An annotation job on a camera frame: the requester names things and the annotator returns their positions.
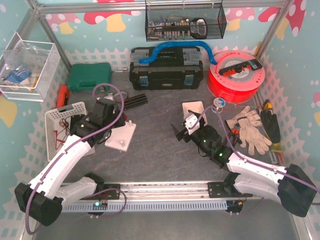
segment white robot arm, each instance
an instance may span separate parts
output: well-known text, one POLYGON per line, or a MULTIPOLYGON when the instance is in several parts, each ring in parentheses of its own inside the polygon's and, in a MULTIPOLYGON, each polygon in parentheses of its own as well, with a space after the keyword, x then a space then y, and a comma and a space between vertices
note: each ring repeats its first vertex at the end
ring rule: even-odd
MULTIPOLYGON (((98 130, 115 122, 120 110, 110 99, 101 98, 95 102, 93 112, 76 122, 71 129, 63 147, 50 163, 29 184, 20 183, 14 190, 19 208, 40 222, 44 226, 52 224, 60 215, 63 207, 74 203, 83 197, 103 190, 104 180, 88 173, 79 181, 61 187, 61 184, 74 168, 77 162, 96 144, 103 143, 104 134, 110 129, 105 129, 97 134, 98 130), (27 204, 34 194, 30 208, 27 204)), ((112 126, 122 127, 125 116, 122 113, 112 126)))
POLYGON ((172 124, 171 126, 178 141, 193 141, 208 158, 230 172, 223 182, 225 193, 234 196, 258 195, 281 203, 296 216, 307 215, 317 192, 290 178, 295 177, 315 186, 299 166, 267 164, 240 152, 233 152, 232 148, 222 144, 222 137, 212 126, 205 126, 205 121, 200 116, 200 113, 189 111, 181 130, 172 124))

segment gray mat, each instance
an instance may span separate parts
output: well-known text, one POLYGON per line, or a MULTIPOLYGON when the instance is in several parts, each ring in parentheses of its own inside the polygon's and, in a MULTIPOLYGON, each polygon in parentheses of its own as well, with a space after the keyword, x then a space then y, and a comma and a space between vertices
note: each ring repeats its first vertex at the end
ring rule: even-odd
MULTIPOLYGON (((95 154, 83 157, 73 168, 66 182, 75 182, 88 172, 93 172, 105 181, 220 181, 228 174, 212 161, 198 154, 193 142, 178 142, 170 123, 179 125, 183 121, 183 102, 202 101, 204 108, 213 104, 215 98, 208 90, 207 73, 195 90, 145 90, 135 91, 129 81, 129 74, 112 73, 111 83, 130 97, 145 93, 148 104, 125 111, 128 120, 136 124, 136 130, 127 152, 107 148, 103 144, 95 147, 95 154)), ((97 92, 103 97, 106 93, 97 92)), ((91 91, 73 92, 69 103, 83 101, 88 112, 92 111, 94 100, 91 91)), ((253 106, 253 100, 247 102, 253 106)), ((227 103, 222 118, 231 119, 243 108, 227 103)), ((208 124, 224 136, 218 117, 212 111, 206 114, 208 124)), ((237 149, 248 154, 248 149, 237 149)), ((269 154, 256 153, 254 158, 271 163, 269 154)))

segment blue tube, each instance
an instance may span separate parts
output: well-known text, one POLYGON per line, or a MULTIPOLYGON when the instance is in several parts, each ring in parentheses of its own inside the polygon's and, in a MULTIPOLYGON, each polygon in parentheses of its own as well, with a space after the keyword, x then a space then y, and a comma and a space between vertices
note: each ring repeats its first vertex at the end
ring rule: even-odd
POLYGON ((203 47, 209 56, 209 61, 213 65, 217 65, 217 62, 215 60, 215 57, 212 53, 212 50, 208 44, 206 44, 204 41, 166 41, 163 43, 160 43, 158 46, 156 46, 153 51, 152 55, 150 57, 139 59, 140 64, 150 64, 154 62, 158 56, 158 53, 162 49, 166 48, 175 48, 175 47, 203 47))

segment white plastic basket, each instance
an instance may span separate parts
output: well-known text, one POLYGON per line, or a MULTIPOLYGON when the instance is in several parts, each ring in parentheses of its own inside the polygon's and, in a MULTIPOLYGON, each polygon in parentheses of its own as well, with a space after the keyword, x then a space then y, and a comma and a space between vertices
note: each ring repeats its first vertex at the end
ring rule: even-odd
MULTIPOLYGON (((55 157, 55 155, 62 147, 61 145, 56 150, 56 134, 54 131, 60 132, 61 130, 63 130, 63 128, 59 125, 59 121, 61 119, 66 119, 66 121, 70 124, 70 117, 80 114, 88 114, 85 103, 83 101, 56 108, 45 113, 46 148, 49 162, 55 157)), ((86 155, 94 154, 95 152, 95 147, 93 147, 86 155)))

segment toolbox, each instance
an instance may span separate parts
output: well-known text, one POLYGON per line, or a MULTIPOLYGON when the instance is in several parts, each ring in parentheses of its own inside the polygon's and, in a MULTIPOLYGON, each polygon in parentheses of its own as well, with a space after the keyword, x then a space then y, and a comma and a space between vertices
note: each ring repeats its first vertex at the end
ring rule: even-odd
POLYGON ((156 60, 140 64, 151 56, 154 47, 137 47, 131 51, 129 79, 135 90, 197 89, 204 78, 198 47, 172 47, 161 50, 156 60))
POLYGON ((67 86, 71 92, 93 90, 96 85, 111 82, 111 67, 108 62, 78 63, 72 65, 67 86))

